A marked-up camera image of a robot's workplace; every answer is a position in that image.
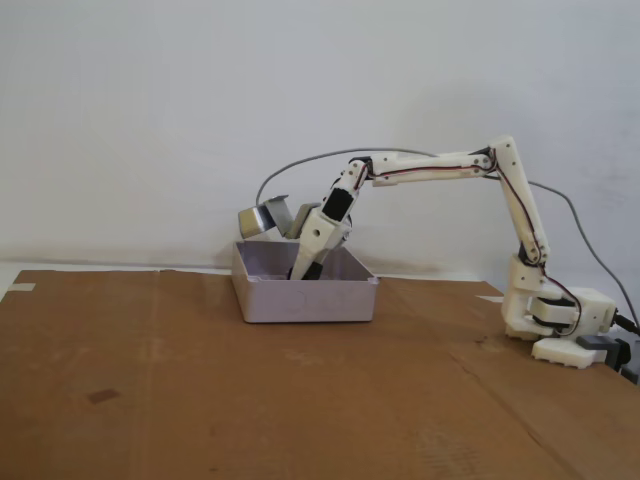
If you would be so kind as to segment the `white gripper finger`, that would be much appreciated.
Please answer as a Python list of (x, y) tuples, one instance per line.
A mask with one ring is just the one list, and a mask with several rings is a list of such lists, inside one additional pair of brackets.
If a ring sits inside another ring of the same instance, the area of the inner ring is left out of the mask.
[(291, 269), (292, 279), (319, 279), (322, 274), (322, 262), (318, 260), (325, 248), (322, 242), (313, 239), (301, 239), (298, 253)]

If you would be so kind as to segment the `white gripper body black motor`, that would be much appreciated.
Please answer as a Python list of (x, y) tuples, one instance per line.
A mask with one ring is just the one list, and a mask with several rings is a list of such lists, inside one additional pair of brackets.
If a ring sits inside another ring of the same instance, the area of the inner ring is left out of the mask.
[(354, 188), (333, 187), (319, 207), (308, 215), (299, 239), (301, 250), (329, 251), (350, 235), (350, 213), (358, 198)]

